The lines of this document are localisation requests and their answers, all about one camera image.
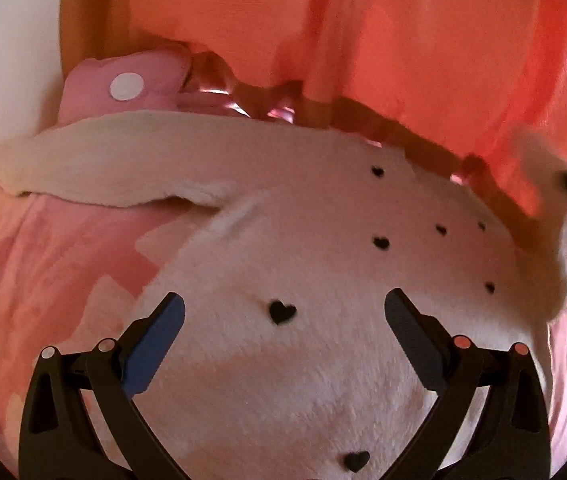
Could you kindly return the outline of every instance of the black heart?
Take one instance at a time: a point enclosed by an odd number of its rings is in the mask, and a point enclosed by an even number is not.
[[[270,304],[270,317],[278,325],[291,320],[295,314],[297,314],[297,307],[294,305],[284,305],[278,300]]]
[[[386,237],[375,237],[372,239],[372,243],[375,244],[382,251],[387,251],[390,248],[390,241]]]
[[[343,457],[343,465],[353,473],[359,473],[370,460],[370,453],[362,451],[359,453],[348,453]]]

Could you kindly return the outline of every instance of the orange curtain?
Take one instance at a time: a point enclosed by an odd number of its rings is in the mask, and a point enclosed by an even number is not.
[[[191,85],[227,89],[252,117],[287,106],[298,124],[403,145],[440,174],[487,171],[480,194],[514,222],[535,201],[511,125],[567,156],[567,0],[62,0],[61,32],[66,72],[188,44]]]

